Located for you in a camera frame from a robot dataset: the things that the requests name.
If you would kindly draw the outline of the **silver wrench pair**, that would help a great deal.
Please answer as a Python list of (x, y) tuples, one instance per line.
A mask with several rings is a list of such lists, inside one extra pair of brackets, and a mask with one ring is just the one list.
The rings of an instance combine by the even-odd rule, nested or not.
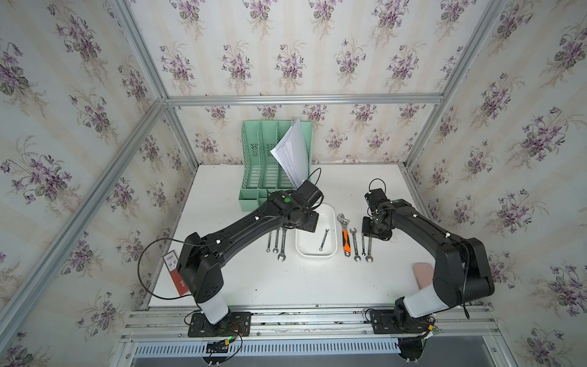
[(365, 261), (367, 261), (367, 263), (373, 263), (373, 261), (374, 261), (374, 259), (372, 257), (372, 240), (373, 240), (373, 238), (371, 238), (371, 237), (368, 238), (367, 255), (365, 257)]

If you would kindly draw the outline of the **white plastic storage box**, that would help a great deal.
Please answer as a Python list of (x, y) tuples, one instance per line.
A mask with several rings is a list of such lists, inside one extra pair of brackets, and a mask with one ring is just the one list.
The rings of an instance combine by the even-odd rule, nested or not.
[[(328, 204), (323, 203), (316, 212), (319, 220), (316, 232), (296, 231), (295, 247), (301, 258), (310, 260), (326, 260), (336, 255), (339, 248), (336, 232), (337, 219), (335, 210)], [(325, 229), (330, 229), (327, 241), (322, 252), (319, 252)]]

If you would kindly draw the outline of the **orange handled adjustable wrench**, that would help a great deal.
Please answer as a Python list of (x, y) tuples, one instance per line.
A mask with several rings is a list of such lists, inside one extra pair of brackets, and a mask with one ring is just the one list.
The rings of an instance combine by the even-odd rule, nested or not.
[(352, 250), (349, 242), (349, 220), (347, 220), (347, 218), (345, 218), (345, 216), (342, 213), (337, 215), (337, 220), (339, 221), (342, 228), (342, 248), (344, 255), (345, 257), (350, 257), (352, 254)]

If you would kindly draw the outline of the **tiny silver wrench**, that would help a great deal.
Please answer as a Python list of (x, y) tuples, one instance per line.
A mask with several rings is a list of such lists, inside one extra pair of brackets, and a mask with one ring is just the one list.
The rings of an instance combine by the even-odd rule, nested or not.
[(322, 242), (320, 243), (319, 252), (322, 252), (323, 251), (323, 248), (324, 248), (325, 243), (327, 241), (327, 237), (328, 237), (329, 232), (330, 232), (330, 229), (328, 229), (328, 228), (325, 229)]

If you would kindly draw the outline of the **silver combination wrench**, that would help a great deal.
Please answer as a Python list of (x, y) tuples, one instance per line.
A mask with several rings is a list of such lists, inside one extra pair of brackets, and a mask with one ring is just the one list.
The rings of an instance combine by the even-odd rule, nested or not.
[(353, 260), (355, 262), (360, 262), (360, 261), (362, 261), (362, 257), (359, 254), (359, 249), (358, 249), (357, 229), (351, 228), (350, 233), (351, 233), (351, 237), (352, 237), (352, 241), (353, 241)]

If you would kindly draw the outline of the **small silver wrench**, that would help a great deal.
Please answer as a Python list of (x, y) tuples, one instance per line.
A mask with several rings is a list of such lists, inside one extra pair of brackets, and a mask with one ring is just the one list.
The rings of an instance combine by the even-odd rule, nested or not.
[(275, 245), (274, 245), (274, 247), (272, 249), (272, 252), (273, 253), (278, 253), (279, 252), (279, 249), (278, 249), (279, 232), (280, 232), (280, 229), (277, 229), (276, 232), (275, 232)]

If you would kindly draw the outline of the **large silver wrench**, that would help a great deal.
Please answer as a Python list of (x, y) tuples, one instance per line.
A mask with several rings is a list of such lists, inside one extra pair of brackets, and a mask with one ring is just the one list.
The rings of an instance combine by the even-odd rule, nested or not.
[(286, 253), (285, 253), (286, 242), (287, 242), (287, 228), (284, 228), (282, 231), (280, 251), (278, 252), (278, 260), (279, 261), (285, 261), (285, 259), (287, 258)]

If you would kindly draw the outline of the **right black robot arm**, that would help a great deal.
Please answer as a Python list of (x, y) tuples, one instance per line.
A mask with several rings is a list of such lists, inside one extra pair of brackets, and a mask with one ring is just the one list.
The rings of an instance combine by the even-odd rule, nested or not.
[(480, 240), (465, 239), (443, 229), (406, 200), (389, 200), (381, 188), (368, 191), (365, 201), (368, 215), (362, 223), (364, 236), (389, 241), (398, 229), (434, 257), (432, 283), (395, 302), (397, 325), (403, 327), (495, 293), (489, 257)]

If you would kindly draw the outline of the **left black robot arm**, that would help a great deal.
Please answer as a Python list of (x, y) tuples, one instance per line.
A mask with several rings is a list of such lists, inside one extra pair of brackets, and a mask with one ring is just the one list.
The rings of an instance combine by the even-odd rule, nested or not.
[(293, 190), (278, 190), (257, 209), (240, 220), (201, 237), (194, 232), (183, 241), (178, 274), (206, 320), (216, 325), (227, 317), (229, 307), (221, 290), (222, 268), (241, 250), (276, 229), (316, 232), (323, 192), (309, 180)]

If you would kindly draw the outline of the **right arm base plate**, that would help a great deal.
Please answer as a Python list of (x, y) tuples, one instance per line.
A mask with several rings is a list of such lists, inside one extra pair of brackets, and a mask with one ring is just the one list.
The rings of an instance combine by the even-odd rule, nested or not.
[(369, 308), (365, 311), (365, 319), (371, 324), (375, 334), (427, 334), (436, 324), (432, 315), (414, 318), (402, 309)]

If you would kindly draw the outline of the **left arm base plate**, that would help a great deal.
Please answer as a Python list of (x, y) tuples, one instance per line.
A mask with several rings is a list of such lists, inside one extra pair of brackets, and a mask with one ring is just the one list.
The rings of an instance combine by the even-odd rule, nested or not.
[(189, 337), (249, 336), (251, 312), (230, 311), (217, 324), (211, 324), (203, 313), (193, 313), (188, 322)]

